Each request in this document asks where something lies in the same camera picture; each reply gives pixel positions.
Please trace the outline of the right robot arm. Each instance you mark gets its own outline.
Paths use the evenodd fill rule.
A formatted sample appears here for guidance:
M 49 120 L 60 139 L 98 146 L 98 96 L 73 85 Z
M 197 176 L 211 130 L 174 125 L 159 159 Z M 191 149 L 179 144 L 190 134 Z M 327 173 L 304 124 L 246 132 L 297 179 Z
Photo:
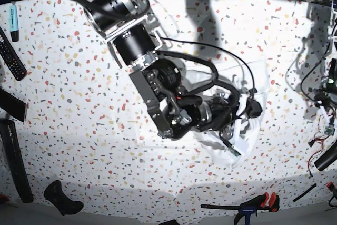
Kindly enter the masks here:
M 147 105 L 158 134 L 179 140 L 190 131 L 215 132 L 234 155 L 247 154 L 249 143 L 242 135 L 243 123 L 257 118 L 262 107 L 256 89 L 240 92 L 219 77 L 215 65 L 201 58 L 162 50 L 159 27 L 151 27 L 150 0 L 72 0 L 108 45 L 119 67 L 128 66 L 130 78 Z M 182 84 L 178 58 L 204 65 L 211 80 L 193 90 Z

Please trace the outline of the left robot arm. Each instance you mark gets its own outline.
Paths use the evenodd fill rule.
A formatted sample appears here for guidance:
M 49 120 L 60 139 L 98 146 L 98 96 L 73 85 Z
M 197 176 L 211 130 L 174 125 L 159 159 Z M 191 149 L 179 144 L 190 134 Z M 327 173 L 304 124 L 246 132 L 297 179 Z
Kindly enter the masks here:
M 330 1 L 331 25 L 328 28 L 328 51 L 321 61 L 321 83 L 319 86 L 319 102 L 322 103 L 321 110 L 325 118 L 325 129 L 336 130 L 336 116 L 328 116 L 331 109 L 336 114 L 336 0 Z

